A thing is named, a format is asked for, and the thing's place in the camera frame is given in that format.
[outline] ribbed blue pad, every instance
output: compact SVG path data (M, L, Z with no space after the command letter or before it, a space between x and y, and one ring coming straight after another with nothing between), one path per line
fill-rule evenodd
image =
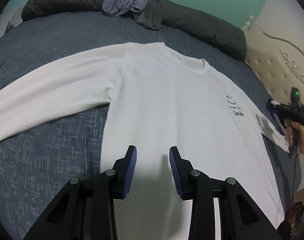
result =
M122 195L126 198L126 195L130 192L131 182L134 174L134 168L136 164L136 147L133 148L131 158L129 161L129 166L126 170L125 178L124 178L124 187Z
M176 192L180 197L182 197L183 192L182 192L182 182L181 182L181 176L179 173L178 165L176 164L175 158L174 158L174 153L172 151L172 148L170 148L169 152L169 158L170 158L170 165L171 165L171 170L172 170L172 175L176 187Z

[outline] headboard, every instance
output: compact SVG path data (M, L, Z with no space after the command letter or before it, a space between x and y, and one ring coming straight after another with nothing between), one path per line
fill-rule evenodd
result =
M271 98L287 104L292 87L300 90L304 104L304 51L295 40L274 36L265 30L253 33L250 30L253 16L241 28L246 37L245 62L264 84ZM304 155L299 155L302 181L298 190L304 188Z

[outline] bed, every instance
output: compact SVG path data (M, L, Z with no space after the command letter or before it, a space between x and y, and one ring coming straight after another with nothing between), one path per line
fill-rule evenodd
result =
M274 123L265 110L271 97L249 62L235 60L185 32L162 26L151 31L129 17L100 12L67 12L25 21L0 39L0 90L46 64L81 51L112 44L164 42L177 52L204 58L229 77ZM0 221L13 239L29 228L62 186L74 176L100 173L100 151L108 105L54 120L0 142ZM294 158L263 137L284 211L291 204ZM296 167L294 188L301 183ZM150 239L161 238L157 232Z

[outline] blue-gray plaid garment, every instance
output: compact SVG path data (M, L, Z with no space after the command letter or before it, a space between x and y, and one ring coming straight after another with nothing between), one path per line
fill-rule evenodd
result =
M103 11L109 16L120 16L128 11L141 12L148 0L104 0Z

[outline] silver screw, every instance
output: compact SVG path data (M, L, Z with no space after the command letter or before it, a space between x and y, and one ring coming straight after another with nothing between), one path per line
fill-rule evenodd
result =
M236 179L230 177L230 178L227 179L227 182L228 182L229 184L233 185L233 184L236 184Z
M192 176L199 176L200 174L201 174L201 172L198 171L198 170L191 170L191 175Z
M108 175L108 176L112 176L112 175L115 174L115 170L113 170L113 169L107 170L107 171L105 172L105 174Z
M79 178L77 178L77 177L73 177L72 179L70 179L71 184L76 184L78 182L79 182Z

